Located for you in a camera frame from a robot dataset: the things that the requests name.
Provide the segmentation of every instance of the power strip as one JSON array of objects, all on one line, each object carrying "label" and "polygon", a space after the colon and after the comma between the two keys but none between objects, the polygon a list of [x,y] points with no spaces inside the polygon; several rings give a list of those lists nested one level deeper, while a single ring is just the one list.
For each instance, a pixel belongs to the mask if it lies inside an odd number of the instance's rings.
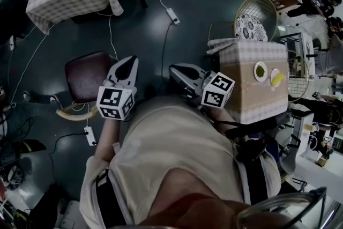
[{"label": "power strip", "polygon": [[178,25],[180,23],[180,20],[177,18],[175,12],[172,8],[166,9],[167,14],[169,15],[170,19],[174,23],[174,25]]},{"label": "power strip", "polygon": [[10,37],[10,50],[11,51],[14,50],[14,36],[13,35]]},{"label": "power strip", "polygon": [[90,146],[95,146],[96,145],[96,141],[94,138],[94,133],[93,133],[93,129],[90,126],[85,127],[85,133],[86,133],[86,137],[88,140],[88,144]]}]

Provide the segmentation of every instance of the dark green floor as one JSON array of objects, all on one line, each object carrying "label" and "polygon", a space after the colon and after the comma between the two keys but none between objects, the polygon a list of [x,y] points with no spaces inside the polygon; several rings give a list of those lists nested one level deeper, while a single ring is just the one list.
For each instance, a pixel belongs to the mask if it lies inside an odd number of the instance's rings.
[{"label": "dark green floor", "polygon": [[[138,0],[120,0],[124,13],[111,18],[113,44],[119,58],[137,55],[139,58],[138,93],[142,94],[148,84],[160,85],[161,50],[170,19],[159,0],[146,0],[149,8],[143,10]],[[164,75],[173,63],[193,63],[210,69],[209,61],[203,56],[207,50],[208,29],[217,21],[233,21],[234,15],[244,0],[162,0],[172,7],[181,23],[169,30],[165,51]],[[32,24],[26,28],[28,33]],[[17,44],[10,70],[10,90],[15,86],[28,60],[43,34],[35,29],[22,43]],[[108,17],[91,16],[82,24],[66,20],[53,27],[50,35],[34,56],[18,88],[15,102],[22,101],[24,90],[38,94],[58,94],[62,104],[71,103],[64,75],[67,61],[95,51],[105,50],[114,54],[109,41]],[[2,50],[1,73],[7,73],[9,51]],[[47,153],[54,148],[57,137],[72,132],[82,132],[85,122],[71,122],[55,114],[34,114],[34,125],[29,138],[38,139],[47,150],[22,157],[21,164],[27,173],[20,187],[20,194],[28,208],[35,206],[40,196],[53,183],[51,162]],[[103,119],[91,119],[96,138],[99,138]],[[94,153],[84,136],[66,137],[58,143],[55,159],[57,182],[68,194],[78,199],[85,172],[86,160]]]}]

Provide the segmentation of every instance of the black strap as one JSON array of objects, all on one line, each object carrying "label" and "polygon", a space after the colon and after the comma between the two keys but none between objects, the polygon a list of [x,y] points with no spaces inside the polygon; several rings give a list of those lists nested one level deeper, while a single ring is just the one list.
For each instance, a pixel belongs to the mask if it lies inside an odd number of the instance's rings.
[{"label": "black strap", "polygon": [[245,162],[244,165],[247,171],[251,205],[266,200],[268,193],[261,159],[257,158],[255,161]]},{"label": "black strap", "polygon": [[96,180],[96,198],[98,199],[99,210],[106,228],[126,225],[112,183],[108,178],[108,170],[105,170]]}]

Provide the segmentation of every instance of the hand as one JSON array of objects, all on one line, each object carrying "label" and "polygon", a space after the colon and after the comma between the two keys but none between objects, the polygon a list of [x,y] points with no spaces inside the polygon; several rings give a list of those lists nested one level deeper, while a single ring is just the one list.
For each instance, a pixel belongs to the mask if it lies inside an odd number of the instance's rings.
[{"label": "hand", "polygon": [[[208,114],[210,115],[210,118],[215,119],[217,121],[228,121],[228,122],[235,122],[235,120],[232,118],[232,116],[229,115],[229,113],[225,109],[219,109],[219,108],[212,108],[212,107],[205,107]],[[236,128],[237,126],[233,125],[227,125],[218,123],[215,125],[216,130],[221,133],[223,136],[225,135],[225,131]]]}]

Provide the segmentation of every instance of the black cable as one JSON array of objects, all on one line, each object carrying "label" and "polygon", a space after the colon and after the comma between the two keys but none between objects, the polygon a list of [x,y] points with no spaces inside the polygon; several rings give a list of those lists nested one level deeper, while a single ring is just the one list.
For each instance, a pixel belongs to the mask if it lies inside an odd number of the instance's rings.
[{"label": "black cable", "polygon": [[13,108],[11,108],[11,112],[8,115],[6,115],[5,119],[1,120],[1,124],[4,123],[6,120],[8,120],[10,116],[12,115],[12,113],[13,113]]},{"label": "black cable", "polygon": [[3,133],[3,138],[5,138],[5,126],[4,126],[4,122],[5,120],[2,118],[3,114],[1,114],[1,125],[2,125],[2,133]]},{"label": "black cable", "polygon": [[55,176],[55,173],[54,173],[54,168],[55,168],[55,164],[54,164],[54,160],[52,158],[52,154],[56,152],[56,148],[57,148],[57,142],[63,138],[63,137],[68,137],[68,136],[85,136],[86,134],[88,134],[87,132],[81,132],[81,133],[78,133],[78,134],[67,134],[67,135],[64,135],[62,137],[59,137],[56,141],[55,141],[55,147],[53,149],[53,151],[51,153],[48,153],[48,156],[51,160],[51,171],[52,171],[52,175],[55,179],[55,184],[57,184],[57,179],[56,179],[56,176]]},{"label": "black cable", "polygon": [[174,21],[177,21],[177,19],[174,19],[173,21],[171,21],[169,23],[168,28],[167,28],[166,36],[165,36],[165,42],[163,44],[163,49],[162,49],[162,54],[161,54],[161,78],[162,78],[163,82],[165,81],[165,79],[163,78],[163,63],[164,63],[164,59],[165,59],[165,48],[166,48],[166,44],[167,44],[167,37],[168,37],[169,28],[171,27],[171,25],[173,24]]}]

